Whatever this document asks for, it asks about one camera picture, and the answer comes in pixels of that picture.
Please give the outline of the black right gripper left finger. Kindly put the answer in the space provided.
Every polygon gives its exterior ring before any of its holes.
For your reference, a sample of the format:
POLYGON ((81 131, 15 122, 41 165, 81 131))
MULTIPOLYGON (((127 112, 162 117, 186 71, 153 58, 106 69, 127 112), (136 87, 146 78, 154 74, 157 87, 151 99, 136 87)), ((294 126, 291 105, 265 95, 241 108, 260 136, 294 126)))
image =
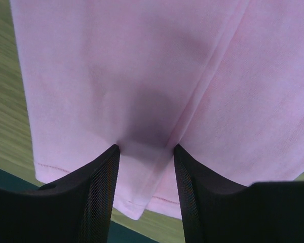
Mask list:
POLYGON ((37 190, 0 188, 0 242, 107 242, 120 150, 37 190))

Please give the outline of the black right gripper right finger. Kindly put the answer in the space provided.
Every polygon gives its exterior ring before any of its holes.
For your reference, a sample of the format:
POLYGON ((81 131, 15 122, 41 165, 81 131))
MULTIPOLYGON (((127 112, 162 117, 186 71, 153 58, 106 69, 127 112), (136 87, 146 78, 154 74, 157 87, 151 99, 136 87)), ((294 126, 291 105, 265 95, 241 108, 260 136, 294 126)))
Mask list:
POLYGON ((304 181, 246 187, 180 145, 174 165, 186 242, 304 242, 304 181))

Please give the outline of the light pink t-shirt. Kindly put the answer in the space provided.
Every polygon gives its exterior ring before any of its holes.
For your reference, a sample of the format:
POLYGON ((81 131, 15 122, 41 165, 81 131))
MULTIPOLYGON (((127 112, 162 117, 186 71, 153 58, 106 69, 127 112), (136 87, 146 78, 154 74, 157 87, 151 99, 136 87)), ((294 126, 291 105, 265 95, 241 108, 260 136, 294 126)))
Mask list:
POLYGON ((114 207, 180 218, 173 148, 250 185, 304 172, 304 1, 11 1, 35 177, 111 145, 114 207))

